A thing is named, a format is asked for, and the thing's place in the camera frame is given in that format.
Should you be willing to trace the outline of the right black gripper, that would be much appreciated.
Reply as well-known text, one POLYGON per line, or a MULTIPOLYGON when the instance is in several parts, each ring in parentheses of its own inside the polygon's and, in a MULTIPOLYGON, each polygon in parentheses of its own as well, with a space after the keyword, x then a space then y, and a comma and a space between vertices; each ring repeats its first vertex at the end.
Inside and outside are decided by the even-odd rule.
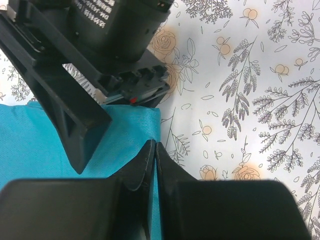
POLYGON ((10 0, 0 12, 4 48, 26 68, 72 64, 106 104, 156 107, 168 69, 148 45, 171 0, 10 0))

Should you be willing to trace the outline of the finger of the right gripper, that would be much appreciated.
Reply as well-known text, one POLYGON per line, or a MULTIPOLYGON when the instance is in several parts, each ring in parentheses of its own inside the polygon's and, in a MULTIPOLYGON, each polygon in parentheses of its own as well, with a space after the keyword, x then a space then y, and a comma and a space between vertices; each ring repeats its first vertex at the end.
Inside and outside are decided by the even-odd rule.
POLYGON ((68 60, 52 43, 36 50, 4 14, 0 47, 54 125, 70 165, 81 174, 112 118, 64 69, 68 60))

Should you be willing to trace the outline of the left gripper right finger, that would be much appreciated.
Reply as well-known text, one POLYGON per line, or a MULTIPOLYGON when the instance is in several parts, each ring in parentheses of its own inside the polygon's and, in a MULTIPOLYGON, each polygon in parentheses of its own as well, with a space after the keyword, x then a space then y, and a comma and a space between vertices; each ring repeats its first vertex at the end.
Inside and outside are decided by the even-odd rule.
POLYGON ((274 180, 198 180, 155 148, 164 240, 309 240, 287 187, 274 180))

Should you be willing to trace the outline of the teal t shirt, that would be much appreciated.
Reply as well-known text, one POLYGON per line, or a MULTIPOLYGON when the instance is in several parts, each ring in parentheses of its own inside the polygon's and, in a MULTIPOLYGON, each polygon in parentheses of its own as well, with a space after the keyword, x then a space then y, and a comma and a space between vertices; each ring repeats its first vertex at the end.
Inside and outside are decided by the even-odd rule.
MULTIPOLYGON (((107 105, 112 123, 83 173, 72 168, 62 142, 37 102, 0 107, 0 190, 18 179, 108 178, 144 144, 160 140, 157 108, 107 105)), ((162 238, 158 186, 153 180, 150 240, 162 238)))

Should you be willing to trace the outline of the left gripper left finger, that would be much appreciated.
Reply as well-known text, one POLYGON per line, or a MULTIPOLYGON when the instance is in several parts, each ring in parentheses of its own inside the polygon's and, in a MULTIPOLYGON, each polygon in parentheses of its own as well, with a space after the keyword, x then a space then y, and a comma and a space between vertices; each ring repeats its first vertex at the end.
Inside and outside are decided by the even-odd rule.
POLYGON ((155 141, 107 178, 25 178, 0 192, 3 240, 148 240, 155 141))

